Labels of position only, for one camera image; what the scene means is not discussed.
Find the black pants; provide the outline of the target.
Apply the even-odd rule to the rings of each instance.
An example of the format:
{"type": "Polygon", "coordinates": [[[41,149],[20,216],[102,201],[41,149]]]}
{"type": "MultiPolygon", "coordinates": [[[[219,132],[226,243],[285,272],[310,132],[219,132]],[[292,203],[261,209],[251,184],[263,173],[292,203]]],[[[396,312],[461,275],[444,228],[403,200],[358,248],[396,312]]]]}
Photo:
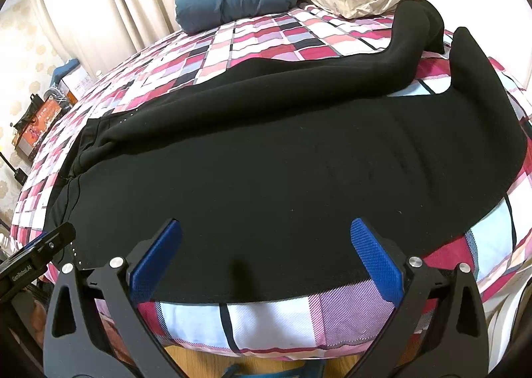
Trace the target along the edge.
{"type": "Polygon", "coordinates": [[[252,58],[124,112],[92,118],[54,183],[44,227],[69,222],[56,266],[127,256],[170,220],[183,242],[153,299],[288,299],[367,272],[354,219],[426,256],[480,221],[524,165],[528,136],[490,61],[451,46],[425,0],[396,9],[383,51],[252,58]],[[424,52],[449,58],[438,94],[409,95],[424,52]]]}

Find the plaid checkered bed sheet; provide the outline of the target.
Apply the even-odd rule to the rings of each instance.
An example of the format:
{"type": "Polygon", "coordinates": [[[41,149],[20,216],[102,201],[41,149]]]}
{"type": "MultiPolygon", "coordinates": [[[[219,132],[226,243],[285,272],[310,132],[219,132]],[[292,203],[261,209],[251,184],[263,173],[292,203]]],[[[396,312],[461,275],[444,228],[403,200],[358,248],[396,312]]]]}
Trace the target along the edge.
{"type": "MultiPolygon", "coordinates": [[[[303,61],[370,53],[390,42],[391,17],[347,21],[302,5],[245,18],[189,36],[177,32],[124,60],[77,97],[44,140],[14,209],[10,241],[21,247],[42,233],[57,173],[91,118],[139,107],[183,86],[207,81],[252,58],[303,61]]],[[[531,259],[531,165],[524,163],[507,196],[455,241],[427,256],[441,268],[467,263],[483,300],[503,299],[531,259]]],[[[361,282],[296,299],[232,304],[233,338],[217,306],[152,302],[142,317],[164,345],[218,355],[283,360],[335,358],[364,351],[390,315],[390,303],[361,282]]]]}

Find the orange box on nightstand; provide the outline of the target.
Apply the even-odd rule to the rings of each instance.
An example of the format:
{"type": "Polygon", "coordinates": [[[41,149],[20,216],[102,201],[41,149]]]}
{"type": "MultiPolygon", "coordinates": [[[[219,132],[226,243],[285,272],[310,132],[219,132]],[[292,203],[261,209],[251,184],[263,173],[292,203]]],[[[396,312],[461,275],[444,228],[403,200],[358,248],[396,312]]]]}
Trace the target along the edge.
{"type": "Polygon", "coordinates": [[[32,94],[29,107],[13,125],[16,152],[32,161],[45,135],[61,117],[62,111],[61,105],[52,95],[42,99],[38,94],[32,94]]]}

